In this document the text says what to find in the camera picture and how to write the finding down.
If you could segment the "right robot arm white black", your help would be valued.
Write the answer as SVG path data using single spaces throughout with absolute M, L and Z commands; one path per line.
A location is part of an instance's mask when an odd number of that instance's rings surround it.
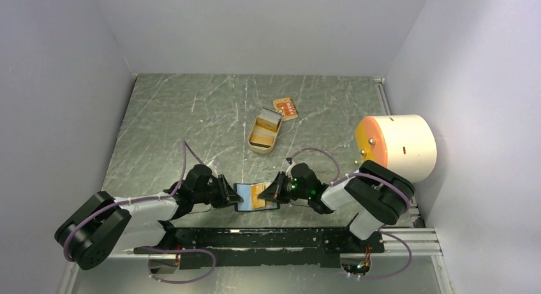
M 286 172 L 279 172 L 257 197 L 280 204 L 306 200 L 319 214 L 358 203 L 360 212 L 349 222 L 344 242 L 350 251 L 359 252 L 367 246 L 372 233 L 382 226 L 395 225 L 409 211 L 414 195 L 414 185 L 408 179 L 367 160 L 356 172 L 329 184 L 323 183 L 307 164 L 294 163 Z

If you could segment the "black card holder wallet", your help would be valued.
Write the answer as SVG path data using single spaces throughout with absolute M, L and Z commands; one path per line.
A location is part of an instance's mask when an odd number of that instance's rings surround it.
M 242 202 L 234 205 L 236 212 L 257 212 L 267 210 L 278 210 L 280 204 L 260 199 L 258 195 L 269 187 L 270 182 L 254 184 L 235 183 L 235 192 L 243 199 Z

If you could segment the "grey credit card stack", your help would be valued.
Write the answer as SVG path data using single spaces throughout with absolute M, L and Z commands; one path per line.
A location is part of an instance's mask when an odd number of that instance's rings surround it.
M 262 108 L 256 117 L 256 124 L 270 131 L 277 131 L 282 115 L 268 108 Z

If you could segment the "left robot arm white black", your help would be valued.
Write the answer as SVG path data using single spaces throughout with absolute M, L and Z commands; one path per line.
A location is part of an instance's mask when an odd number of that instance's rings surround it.
M 68 261 L 89 270 L 110 254 L 129 249 L 168 253 L 182 244 L 172 222 L 196 204 L 214 209 L 244 201 L 224 175 L 195 165 L 185 179 L 160 193 L 139 198 L 114 198 L 106 191 L 92 195 L 54 234 Z

